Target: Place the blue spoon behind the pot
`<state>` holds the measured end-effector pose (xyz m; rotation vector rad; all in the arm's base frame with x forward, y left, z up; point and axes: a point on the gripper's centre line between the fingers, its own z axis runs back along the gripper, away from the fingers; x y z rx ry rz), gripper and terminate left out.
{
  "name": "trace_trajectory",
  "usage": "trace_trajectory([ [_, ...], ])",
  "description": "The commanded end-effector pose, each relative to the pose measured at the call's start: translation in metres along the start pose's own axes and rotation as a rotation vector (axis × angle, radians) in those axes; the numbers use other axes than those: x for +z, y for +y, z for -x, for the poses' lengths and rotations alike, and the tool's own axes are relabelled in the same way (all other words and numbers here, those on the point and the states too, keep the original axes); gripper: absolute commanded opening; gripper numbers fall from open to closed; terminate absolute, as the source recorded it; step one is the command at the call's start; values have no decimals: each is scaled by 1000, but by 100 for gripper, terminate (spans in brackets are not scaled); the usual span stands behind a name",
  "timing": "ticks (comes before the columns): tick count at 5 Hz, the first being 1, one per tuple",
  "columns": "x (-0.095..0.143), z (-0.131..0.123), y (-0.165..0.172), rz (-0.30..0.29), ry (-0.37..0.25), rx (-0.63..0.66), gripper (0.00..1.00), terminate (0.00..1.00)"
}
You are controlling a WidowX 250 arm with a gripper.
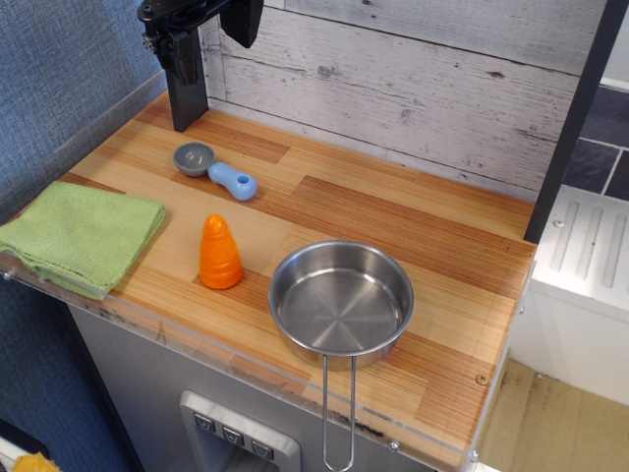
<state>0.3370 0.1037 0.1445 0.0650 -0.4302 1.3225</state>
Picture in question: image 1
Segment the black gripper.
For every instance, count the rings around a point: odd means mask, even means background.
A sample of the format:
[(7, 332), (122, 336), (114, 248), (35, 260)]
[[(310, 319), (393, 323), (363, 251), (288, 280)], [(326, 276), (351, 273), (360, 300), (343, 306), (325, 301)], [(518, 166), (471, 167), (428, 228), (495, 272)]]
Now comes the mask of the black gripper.
[(251, 48), (262, 11), (262, 0), (144, 0), (137, 16), (145, 28), (143, 46), (157, 57), (162, 69), (181, 83), (196, 83), (195, 34), (200, 23), (221, 12), (223, 31), (241, 46)]

